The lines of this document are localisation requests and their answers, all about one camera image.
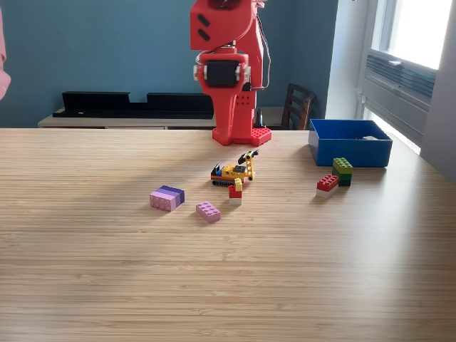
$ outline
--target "blue box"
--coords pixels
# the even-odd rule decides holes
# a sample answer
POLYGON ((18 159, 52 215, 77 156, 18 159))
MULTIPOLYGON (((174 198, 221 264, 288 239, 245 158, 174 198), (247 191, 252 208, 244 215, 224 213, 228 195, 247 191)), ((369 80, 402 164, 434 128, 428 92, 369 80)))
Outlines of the blue box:
POLYGON ((318 166, 344 157, 354 167, 386 167, 393 141, 370 120, 311 120, 309 145, 318 166), (372 136, 379 140, 363 140, 372 136))

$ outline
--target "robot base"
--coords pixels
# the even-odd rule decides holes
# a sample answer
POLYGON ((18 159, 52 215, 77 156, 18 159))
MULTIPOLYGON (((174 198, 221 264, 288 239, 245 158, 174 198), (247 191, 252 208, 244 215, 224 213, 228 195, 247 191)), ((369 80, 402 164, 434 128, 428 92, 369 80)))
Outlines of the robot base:
POLYGON ((223 146, 229 146, 231 144, 243 144, 252 145, 258 147, 267 143, 272 139, 272 131, 268 128, 253 128, 250 138, 229 138, 226 139, 218 134, 215 128, 212 131, 212 138, 222 144, 223 146))

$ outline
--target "green lego brick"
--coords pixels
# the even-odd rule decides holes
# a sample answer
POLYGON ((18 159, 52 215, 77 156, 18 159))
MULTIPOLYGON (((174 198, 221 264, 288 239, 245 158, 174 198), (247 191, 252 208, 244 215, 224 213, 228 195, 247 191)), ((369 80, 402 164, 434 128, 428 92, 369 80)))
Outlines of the green lego brick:
POLYGON ((338 170, 341 175, 351 175, 353 173, 353 166, 345 158, 336 158, 333 166, 338 170))
POLYGON ((333 176, 337 176, 339 177, 339 180, 351 180, 352 178, 352 174, 351 173, 346 173, 344 175, 342 175, 337 169, 336 167, 333 166, 333 176))
POLYGON ((351 180, 341 180, 339 181, 339 187, 350 187, 351 180))

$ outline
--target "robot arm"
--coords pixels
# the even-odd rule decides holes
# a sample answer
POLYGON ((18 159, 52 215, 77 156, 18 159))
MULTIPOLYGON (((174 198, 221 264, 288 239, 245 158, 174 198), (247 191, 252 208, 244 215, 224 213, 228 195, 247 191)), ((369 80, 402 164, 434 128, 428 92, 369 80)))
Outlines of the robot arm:
POLYGON ((0 9, 0 100, 5 96, 11 78, 3 71, 3 63, 6 60, 5 39, 3 37, 3 22, 0 9))
POLYGON ((194 76, 212 98, 217 120, 212 136, 223 145, 258 146, 271 139, 269 129, 253 126, 256 91, 264 89, 267 42, 257 13, 263 7, 260 0, 197 0, 192 7, 192 50, 203 50, 194 76))

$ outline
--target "person's arm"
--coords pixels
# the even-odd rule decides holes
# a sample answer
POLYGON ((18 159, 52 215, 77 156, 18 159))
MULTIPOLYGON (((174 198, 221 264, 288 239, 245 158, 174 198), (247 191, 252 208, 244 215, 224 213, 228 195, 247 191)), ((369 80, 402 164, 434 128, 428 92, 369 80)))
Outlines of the person's arm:
POLYGON ((3 36, 3 21, 0 9, 0 100, 5 96, 6 90, 11 82, 11 78, 3 70, 3 63, 6 60, 5 38, 3 36))

